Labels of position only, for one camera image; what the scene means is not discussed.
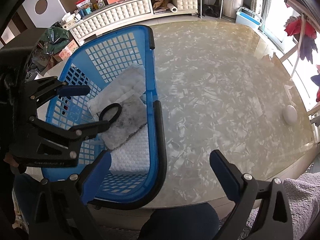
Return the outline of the blue plastic laundry basket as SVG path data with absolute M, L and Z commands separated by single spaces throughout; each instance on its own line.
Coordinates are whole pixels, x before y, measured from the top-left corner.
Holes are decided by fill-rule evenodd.
M 146 106 L 149 171 L 147 174 L 112 174 L 109 171 L 93 200 L 96 205 L 117 210 L 138 209 L 151 202 L 163 186 L 167 155 L 162 108 L 156 90 L 154 48 L 153 31 L 145 25 L 123 27 L 87 42 L 71 55 L 59 79 L 69 85 L 88 85 L 91 91 L 84 96 L 57 96 L 49 102 L 46 121 L 52 125 L 70 129 L 97 122 L 88 109 L 88 101 L 131 64 L 145 68 L 146 90 L 139 98 Z M 109 121 L 117 110 L 112 108 L 103 120 L 98 121 Z M 112 152 L 99 133 L 94 139 L 84 140 L 81 144 L 76 167 L 43 168 L 42 174 L 50 181 L 67 179 L 93 163 L 103 150 Z

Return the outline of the grey fuzzy cloth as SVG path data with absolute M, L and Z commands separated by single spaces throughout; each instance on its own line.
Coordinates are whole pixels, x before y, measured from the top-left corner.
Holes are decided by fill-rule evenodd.
M 114 107 L 118 110 L 109 120 L 109 129 L 102 133 L 102 139 L 111 151 L 123 145 L 147 123 L 146 106 L 135 95 L 121 103 L 113 103 L 104 108 L 99 120 L 103 120 L 107 112 Z

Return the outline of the white fluffy towel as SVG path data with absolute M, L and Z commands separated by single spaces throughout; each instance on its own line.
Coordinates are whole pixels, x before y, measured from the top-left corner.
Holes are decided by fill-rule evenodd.
M 132 95 L 140 97 L 145 90 L 145 68 L 134 63 L 89 100 L 87 106 L 94 120 L 98 121 L 101 111 L 108 105 L 121 103 Z

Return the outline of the white waffle towel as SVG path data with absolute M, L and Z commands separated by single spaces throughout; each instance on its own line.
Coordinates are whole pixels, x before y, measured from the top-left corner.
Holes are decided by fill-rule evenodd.
M 150 168 L 148 126 L 111 152 L 112 174 L 147 174 Z

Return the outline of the cardboard box red print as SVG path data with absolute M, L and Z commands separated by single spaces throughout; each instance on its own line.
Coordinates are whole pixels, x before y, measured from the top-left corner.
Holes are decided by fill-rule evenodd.
M 61 62 L 65 59 L 69 58 L 78 48 L 79 48 L 79 46 L 76 43 L 76 41 L 72 40 L 58 54 L 54 55 L 53 58 L 57 62 Z

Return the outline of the green plastic bag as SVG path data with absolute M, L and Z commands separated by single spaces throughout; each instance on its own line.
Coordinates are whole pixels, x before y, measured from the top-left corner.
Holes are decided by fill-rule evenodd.
M 41 35 L 39 44 L 47 55 L 58 54 L 70 42 L 69 31 L 60 27 L 50 27 Z

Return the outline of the grey patterned cushion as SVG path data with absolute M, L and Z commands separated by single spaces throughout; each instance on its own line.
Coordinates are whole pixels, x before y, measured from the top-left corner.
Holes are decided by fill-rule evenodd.
M 319 173 L 285 179 L 283 186 L 291 210 L 293 238 L 301 239 L 319 214 Z

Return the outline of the small white round object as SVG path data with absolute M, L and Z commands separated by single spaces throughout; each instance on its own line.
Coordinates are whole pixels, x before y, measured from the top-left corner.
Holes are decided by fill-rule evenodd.
M 298 120 L 298 114 L 292 105 L 287 105 L 283 109 L 283 118 L 288 125 L 294 125 Z

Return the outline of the white tufted TV cabinet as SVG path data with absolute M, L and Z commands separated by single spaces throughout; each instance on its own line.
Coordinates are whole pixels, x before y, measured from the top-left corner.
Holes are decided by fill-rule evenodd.
M 81 46 L 91 36 L 99 36 L 126 25 L 160 17 L 196 14 L 198 11 L 197 0 L 172 0 L 171 3 L 178 8 L 178 12 L 173 13 L 169 9 L 154 11 L 151 0 L 124 0 L 113 3 L 84 17 L 70 27 L 69 32 Z

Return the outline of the paper towel roll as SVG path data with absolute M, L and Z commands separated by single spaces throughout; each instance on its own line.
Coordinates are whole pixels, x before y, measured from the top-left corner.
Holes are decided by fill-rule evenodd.
M 168 3 L 168 4 L 167 4 L 167 7 L 168 7 L 168 9 L 169 9 L 171 12 L 173 12 L 173 13 L 178 12 L 178 8 L 177 8 L 176 6 L 174 6 L 172 3 Z

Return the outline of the blue white plastic bin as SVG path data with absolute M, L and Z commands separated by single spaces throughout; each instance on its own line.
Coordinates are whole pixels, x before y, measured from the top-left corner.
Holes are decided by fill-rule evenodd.
M 246 7 L 240 7 L 236 12 L 235 22 L 258 30 L 263 25 L 263 18 Z

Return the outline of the wooden clothes rack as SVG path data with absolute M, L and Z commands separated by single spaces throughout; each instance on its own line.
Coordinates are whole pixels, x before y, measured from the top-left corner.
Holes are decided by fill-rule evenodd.
M 264 0 L 263 31 L 279 50 L 277 56 L 296 85 L 307 111 L 319 106 L 319 26 L 301 0 Z

